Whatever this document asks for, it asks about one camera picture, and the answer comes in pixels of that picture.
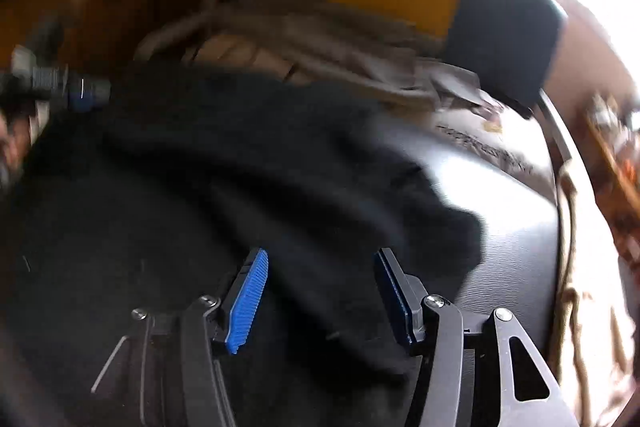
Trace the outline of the person's left hand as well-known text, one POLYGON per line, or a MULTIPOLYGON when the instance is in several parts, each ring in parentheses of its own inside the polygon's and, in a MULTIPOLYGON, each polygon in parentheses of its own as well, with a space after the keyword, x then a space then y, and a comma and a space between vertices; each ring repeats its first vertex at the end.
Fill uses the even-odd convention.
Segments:
POLYGON ((35 105, 17 110, 1 111, 1 194, 21 176, 29 151, 40 135, 40 124, 35 105))

